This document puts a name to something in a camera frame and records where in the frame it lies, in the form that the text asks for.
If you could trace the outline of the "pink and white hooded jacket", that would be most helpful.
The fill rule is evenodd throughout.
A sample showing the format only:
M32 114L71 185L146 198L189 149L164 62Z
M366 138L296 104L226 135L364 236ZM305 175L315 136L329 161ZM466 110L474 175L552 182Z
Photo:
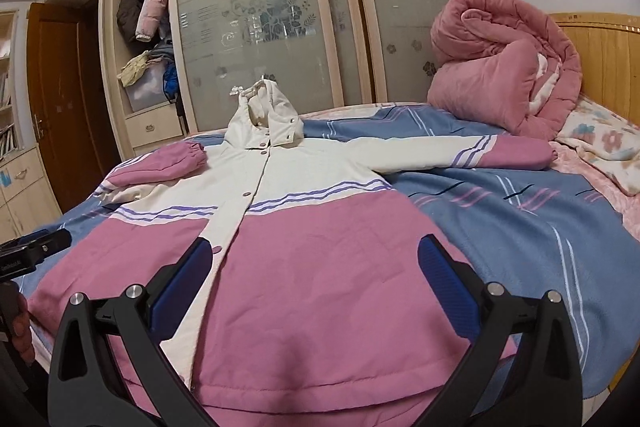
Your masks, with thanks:
M412 424L466 344L418 265L437 227L387 176L539 170L551 146L507 134L308 138L270 80L238 103L219 144L178 141L106 176L96 195L112 213L43 277L30 313L55 334L77 291L117 296L207 239L203 286L163 349L213 418Z

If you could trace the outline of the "brown wooden room door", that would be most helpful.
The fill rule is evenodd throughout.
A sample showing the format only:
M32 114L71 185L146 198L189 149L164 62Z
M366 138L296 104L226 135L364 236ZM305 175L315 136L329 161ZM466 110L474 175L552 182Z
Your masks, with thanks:
M103 87L98 7L32 4L26 61L32 127L53 194L66 212L120 161Z

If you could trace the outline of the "wardrobe drawer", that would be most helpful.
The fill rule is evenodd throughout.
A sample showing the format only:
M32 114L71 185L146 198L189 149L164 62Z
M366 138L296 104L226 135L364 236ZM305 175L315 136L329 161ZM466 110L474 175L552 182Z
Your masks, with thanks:
M140 110L125 118L130 145L150 145L183 135L174 104L160 104Z

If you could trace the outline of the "translucent storage box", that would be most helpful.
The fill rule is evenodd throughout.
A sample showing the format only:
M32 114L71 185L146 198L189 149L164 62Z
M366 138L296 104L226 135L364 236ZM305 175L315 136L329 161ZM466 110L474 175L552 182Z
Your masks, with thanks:
M125 88L133 112L139 112L139 110L167 101L163 88L165 69L166 63L164 61L152 63L136 82Z

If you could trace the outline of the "beige cloth on box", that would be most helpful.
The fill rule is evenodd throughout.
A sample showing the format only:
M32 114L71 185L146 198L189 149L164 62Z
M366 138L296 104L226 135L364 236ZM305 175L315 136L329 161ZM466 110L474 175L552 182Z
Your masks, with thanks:
M149 65L150 51L145 50L137 56L130 58L127 64L117 75L122 87L127 88L135 84L145 73Z

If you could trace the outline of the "blue garment in wardrobe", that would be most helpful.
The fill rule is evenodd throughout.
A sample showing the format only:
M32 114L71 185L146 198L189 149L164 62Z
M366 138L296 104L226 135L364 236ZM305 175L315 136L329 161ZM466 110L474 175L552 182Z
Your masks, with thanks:
M163 72L163 94L169 103L175 103L179 96L179 80L176 65L167 61Z

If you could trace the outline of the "wooden bookshelf with books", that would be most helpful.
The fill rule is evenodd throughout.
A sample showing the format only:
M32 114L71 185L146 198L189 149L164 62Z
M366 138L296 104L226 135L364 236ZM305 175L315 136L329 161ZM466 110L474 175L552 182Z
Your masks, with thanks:
M1 157L5 158L18 150L20 145L20 132L18 131L15 87L14 87L14 37L17 12L2 11L1 23L1 49L0 49L0 145Z

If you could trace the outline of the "floral pillow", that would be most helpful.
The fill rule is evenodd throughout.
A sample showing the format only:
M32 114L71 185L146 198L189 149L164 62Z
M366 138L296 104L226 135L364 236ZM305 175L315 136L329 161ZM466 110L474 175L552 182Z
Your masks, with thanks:
M552 168L580 174L622 215L625 229L639 236L639 127L582 95L551 142Z

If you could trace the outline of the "pink hanging puffer jacket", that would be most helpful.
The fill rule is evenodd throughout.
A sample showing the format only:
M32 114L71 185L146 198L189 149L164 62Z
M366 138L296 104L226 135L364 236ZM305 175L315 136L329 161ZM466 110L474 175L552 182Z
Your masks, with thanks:
M136 39L149 42L160 28L168 0L143 0L136 27Z

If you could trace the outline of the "dark brown hanging coat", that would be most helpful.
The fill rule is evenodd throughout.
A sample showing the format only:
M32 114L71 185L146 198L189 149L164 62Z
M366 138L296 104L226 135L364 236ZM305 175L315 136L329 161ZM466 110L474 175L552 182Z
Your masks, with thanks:
M126 42L136 38L136 28L144 0L120 0L116 13L117 26Z

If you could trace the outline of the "pink rolled quilt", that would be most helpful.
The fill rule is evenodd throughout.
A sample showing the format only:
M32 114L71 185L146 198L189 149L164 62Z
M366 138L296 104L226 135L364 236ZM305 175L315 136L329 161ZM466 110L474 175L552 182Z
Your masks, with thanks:
M553 140L582 89L579 54L523 0L449 0L435 17L437 70L426 101L465 120Z

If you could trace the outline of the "frosted sliding wardrobe door left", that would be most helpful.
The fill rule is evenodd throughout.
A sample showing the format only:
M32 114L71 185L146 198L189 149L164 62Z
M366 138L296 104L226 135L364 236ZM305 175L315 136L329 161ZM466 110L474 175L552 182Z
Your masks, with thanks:
M226 127L231 93L275 81L299 113L341 106L330 0L172 0L190 127Z

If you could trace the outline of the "wooden bed headboard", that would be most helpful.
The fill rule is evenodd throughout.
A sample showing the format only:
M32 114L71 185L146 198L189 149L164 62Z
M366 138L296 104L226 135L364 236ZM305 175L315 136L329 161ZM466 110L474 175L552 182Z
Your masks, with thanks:
M582 93L639 124L639 17L575 12L551 17L572 40L582 64Z

